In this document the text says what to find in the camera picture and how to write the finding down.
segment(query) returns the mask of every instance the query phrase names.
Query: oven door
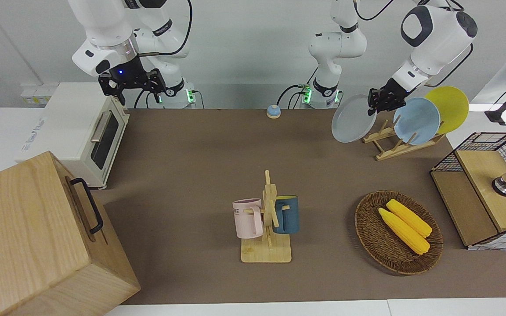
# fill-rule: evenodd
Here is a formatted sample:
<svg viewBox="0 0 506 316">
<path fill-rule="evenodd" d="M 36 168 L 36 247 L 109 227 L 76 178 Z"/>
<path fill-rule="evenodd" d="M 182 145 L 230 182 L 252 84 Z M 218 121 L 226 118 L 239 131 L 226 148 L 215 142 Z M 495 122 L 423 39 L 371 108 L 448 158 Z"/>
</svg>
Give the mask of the oven door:
<svg viewBox="0 0 506 316">
<path fill-rule="evenodd" d="M 90 155 L 87 157 L 89 168 L 93 174 L 100 175 L 102 180 L 102 183 L 97 183 L 96 186 L 105 185 L 125 128 L 125 122 L 112 101 L 109 101 L 108 106 L 105 106 L 104 109 L 90 139 L 92 146 L 90 147 Z"/>
</svg>

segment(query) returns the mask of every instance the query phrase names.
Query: blue mug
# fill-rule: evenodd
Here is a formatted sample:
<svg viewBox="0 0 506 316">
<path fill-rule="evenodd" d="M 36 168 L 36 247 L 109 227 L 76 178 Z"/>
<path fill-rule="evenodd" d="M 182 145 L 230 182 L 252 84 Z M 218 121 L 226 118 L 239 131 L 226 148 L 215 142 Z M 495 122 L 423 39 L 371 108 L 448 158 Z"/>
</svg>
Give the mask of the blue mug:
<svg viewBox="0 0 506 316">
<path fill-rule="evenodd" d="M 273 232 L 277 234 L 294 234 L 299 232 L 298 196 L 277 196 L 275 210 L 277 212 L 278 227 L 273 225 Z"/>
</svg>

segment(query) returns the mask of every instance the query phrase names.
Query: blue plate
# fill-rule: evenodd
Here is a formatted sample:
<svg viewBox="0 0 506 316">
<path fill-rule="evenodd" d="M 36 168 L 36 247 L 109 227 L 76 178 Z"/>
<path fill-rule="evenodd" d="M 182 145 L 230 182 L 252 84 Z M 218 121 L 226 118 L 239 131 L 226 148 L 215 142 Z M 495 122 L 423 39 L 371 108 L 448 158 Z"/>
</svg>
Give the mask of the blue plate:
<svg viewBox="0 0 506 316">
<path fill-rule="evenodd" d="M 418 145 L 428 142 L 434 137 L 440 126 L 440 114 L 434 103 L 426 98 L 412 98 L 407 105 L 396 110 L 394 122 L 401 115 L 394 126 L 396 135 L 404 142 L 409 142 L 411 136 L 417 133 L 410 144 Z"/>
</svg>

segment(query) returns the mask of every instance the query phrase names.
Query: black handle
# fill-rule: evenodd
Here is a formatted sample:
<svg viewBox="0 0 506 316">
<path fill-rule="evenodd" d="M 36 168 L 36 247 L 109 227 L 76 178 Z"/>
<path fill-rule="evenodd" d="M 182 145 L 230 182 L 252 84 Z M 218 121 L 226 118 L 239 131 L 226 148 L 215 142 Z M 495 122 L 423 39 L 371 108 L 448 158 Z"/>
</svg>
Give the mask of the black handle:
<svg viewBox="0 0 506 316">
<path fill-rule="evenodd" d="M 82 178 L 75 178 L 70 181 L 70 184 L 73 186 L 74 184 L 82 184 L 83 188 L 85 189 L 85 192 L 87 193 L 87 197 L 89 198 L 89 202 L 91 203 L 91 207 L 93 208 L 93 211 L 95 212 L 95 217 L 97 218 L 97 225 L 89 230 L 91 234 L 95 234 L 99 230 L 103 228 L 103 218 L 101 217 L 101 214 L 99 213 L 99 209 L 97 208 L 97 204 L 95 204 L 95 200 L 93 199 L 93 195 L 91 194 L 91 191 L 89 190 L 89 186 L 87 186 L 87 182 L 83 180 Z"/>
</svg>

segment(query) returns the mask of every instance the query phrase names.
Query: wicker basket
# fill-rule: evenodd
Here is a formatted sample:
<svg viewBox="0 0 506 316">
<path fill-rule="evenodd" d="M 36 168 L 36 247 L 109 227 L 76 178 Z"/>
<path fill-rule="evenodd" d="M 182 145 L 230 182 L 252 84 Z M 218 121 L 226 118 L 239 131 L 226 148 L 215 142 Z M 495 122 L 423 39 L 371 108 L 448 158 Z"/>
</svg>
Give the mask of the wicker basket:
<svg viewBox="0 0 506 316">
<path fill-rule="evenodd" d="M 432 227 L 432 234 L 427 237 L 430 249 L 426 254 L 413 252 L 382 220 L 378 208 L 386 208 L 386 203 L 392 198 L 414 211 Z M 382 266 L 400 274 L 426 272 L 437 264 L 442 254 L 442 235 L 434 218 L 421 204 L 399 192 L 381 190 L 365 196 L 355 212 L 355 228 L 368 254 Z"/>
</svg>

